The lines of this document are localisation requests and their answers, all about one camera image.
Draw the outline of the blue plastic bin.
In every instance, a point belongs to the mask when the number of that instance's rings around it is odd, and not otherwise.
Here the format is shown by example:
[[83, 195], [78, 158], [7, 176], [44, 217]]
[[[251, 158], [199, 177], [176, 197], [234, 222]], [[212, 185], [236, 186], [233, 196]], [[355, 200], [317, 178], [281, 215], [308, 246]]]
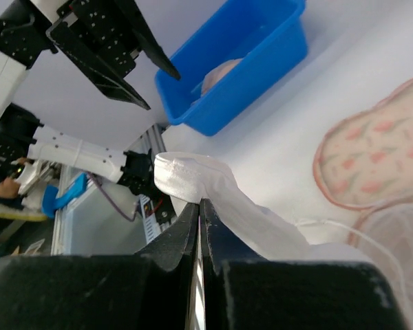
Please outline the blue plastic bin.
[[[181, 79], [155, 77], [167, 119], [213, 136], [298, 65], [308, 46], [305, 1], [226, 1], [171, 57]], [[204, 77], [243, 58], [203, 97]]]

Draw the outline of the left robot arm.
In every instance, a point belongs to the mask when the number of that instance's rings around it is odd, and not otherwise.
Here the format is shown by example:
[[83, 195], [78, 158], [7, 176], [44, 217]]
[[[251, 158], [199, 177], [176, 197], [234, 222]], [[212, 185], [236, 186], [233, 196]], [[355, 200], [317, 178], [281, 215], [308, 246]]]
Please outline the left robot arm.
[[[175, 1], [136, 1], [139, 10], [145, 16], [152, 32], [156, 32], [158, 43], [169, 41], [169, 30], [158, 27], [164, 19], [175, 18], [169, 14], [170, 5]], [[138, 105], [119, 100], [110, 100], [91, 87], [91, 82], [62, 53], [58, 56], [45, 54], [39, 64], [29, 73], [23, 86], [17, 89], [14, 97], [17, 105], [40, 115], [42, 122], [59, 130], [66, 130], [73, 138], [90, 138], [91, 142], [104, 147], [127, 146], [127, 140], [139, 138], [156, 122], [165, 121], [163, 110], [152, 76], [156, 67], [151, 60], [140, 56], [138, 66], [127, 75], [130, 83], [142, 96], [151, 110], [144, 110]], [[128, 186], [135, 193], [161, 195], [153, 181], [153, 155], [128, 156], [127, 174], [122, 185]]]

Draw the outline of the white satin bra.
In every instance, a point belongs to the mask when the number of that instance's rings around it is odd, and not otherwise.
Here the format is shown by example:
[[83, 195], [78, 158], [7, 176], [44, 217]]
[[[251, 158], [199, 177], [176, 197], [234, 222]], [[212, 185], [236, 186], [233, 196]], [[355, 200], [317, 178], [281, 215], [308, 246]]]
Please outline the white satin bra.
[[310, 244], [297, 226], [245, 195], [232, 170], [212, 157], [159, 153], [154, 161], [154, 183], [170, 196], [176, 214], [187, 203], [210, 200], [222, 223], [270, 261], [371, 261], [344, 243]]

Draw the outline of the floral orange laundry bag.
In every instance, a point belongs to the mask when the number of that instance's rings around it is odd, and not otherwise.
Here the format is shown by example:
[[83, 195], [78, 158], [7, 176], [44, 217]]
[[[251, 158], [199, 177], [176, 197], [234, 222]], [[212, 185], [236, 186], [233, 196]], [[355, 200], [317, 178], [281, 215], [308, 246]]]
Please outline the floral orange laundry bag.
[[329, 202], [359, 212], [348, 244], [374, 262], [413, 315], [413, 79], [329, 130], [313, 175]]

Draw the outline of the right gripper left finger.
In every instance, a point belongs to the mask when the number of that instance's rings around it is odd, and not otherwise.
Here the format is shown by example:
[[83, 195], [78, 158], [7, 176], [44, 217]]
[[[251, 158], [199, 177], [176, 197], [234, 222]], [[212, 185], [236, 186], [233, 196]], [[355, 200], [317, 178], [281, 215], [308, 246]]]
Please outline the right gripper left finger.
[[0, 329], [192, 329], [198, 206], [124, 256], [0, 259]]

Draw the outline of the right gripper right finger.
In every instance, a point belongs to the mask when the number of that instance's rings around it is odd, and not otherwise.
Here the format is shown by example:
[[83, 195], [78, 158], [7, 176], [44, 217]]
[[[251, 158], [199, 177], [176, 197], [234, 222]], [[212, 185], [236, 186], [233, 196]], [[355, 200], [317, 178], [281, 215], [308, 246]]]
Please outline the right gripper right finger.
[[392, 290], [373, 265], [268, 261], [200, 204], [207, 329], [407, 329]]

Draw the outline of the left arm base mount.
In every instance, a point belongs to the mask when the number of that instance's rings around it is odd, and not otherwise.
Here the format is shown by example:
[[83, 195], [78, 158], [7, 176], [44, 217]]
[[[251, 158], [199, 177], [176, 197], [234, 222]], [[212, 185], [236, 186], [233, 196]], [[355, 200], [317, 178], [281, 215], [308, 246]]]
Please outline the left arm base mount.
[[128, 187], [133, 195], [150, 198], [153, 206], [145, 211], [145, 216], [155, 215], [159, 224], [169, 223], [176, 214], [170, 197], [155, 185], [151, 149], [148, 153], [125, 151], [123, 154], [127, 159], [120, 168], [122, 176], [118, 184]]

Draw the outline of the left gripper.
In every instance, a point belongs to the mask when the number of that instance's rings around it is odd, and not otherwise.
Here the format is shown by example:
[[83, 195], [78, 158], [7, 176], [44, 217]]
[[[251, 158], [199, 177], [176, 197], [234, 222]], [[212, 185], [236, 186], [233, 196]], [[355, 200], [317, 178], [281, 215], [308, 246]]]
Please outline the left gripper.
[[125, 81], [142, 52], [169, 76], [181, 79], [134, 0], [45, 1], [44, 15], [52, 24], [48, 38], [109, 99], [150, 109]]

